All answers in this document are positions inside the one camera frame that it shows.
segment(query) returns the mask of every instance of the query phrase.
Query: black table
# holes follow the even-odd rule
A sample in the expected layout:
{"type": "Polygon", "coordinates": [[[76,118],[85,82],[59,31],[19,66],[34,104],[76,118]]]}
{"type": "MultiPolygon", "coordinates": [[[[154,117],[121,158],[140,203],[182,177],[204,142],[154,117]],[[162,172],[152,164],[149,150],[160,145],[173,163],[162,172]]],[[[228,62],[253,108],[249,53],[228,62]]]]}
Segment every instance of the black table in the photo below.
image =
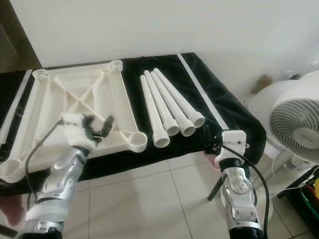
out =
{"type": "MultiPolygon", "coordinates": [[[[185,53],[183,54],[183,57],[229,128],[241,129],[246,132],[247,143],[250,147],[247,148],[245,156],[253,163],[257,164],[263,154],[266,143],[266,133],[261,124],[227,90],[196,54],[185,53]]],[[[90,159],[85,165],[80,181],[107,176],[156,163],[161,160],[182,156],[187,153],[205,150],[208,147],[209,137],[220,135],[222,132],[222,128],[216,122],[214,116],[201,97],[201,94],[196,89],[193,81],[176,55],[140,57],[123,59],[122,61],[124,68],[122,71],[123,80],[137,126],[141,132],[144,132],[148,136],[147,148],[142,153],[122,151],[90,159]],[[152,70],[154,67],[159,68],[184,95],[190,104],[206,118],[205,125],[196,129],[196,132],[192,136],[183,137],[181,134],[173,136],[171,137],[170,144],[165,148],[156,148],[153,145],[152,128],[140,83],[140,75],[143,71],[152,70]]],[[[0,126],[10,107],[10,102],[14,99],[23,76],[24,72],[0,75],[0,126]]],[[[8,157],[14,142],[16,131],[33,81],[34,78],[31,76],[10,126],[7,142],[0,148],[0,159],[2,161],[8,157]]],[[[47,175],[48,170],[31,174],[31,180],[35,189],[40,189],[43,180],[47,175]]],[[[29,187],[27,186],[25,179],[14,184],[8,184],[4,181],[0,182],[0,195],[14,195],[29,192],[29,187]]]]}

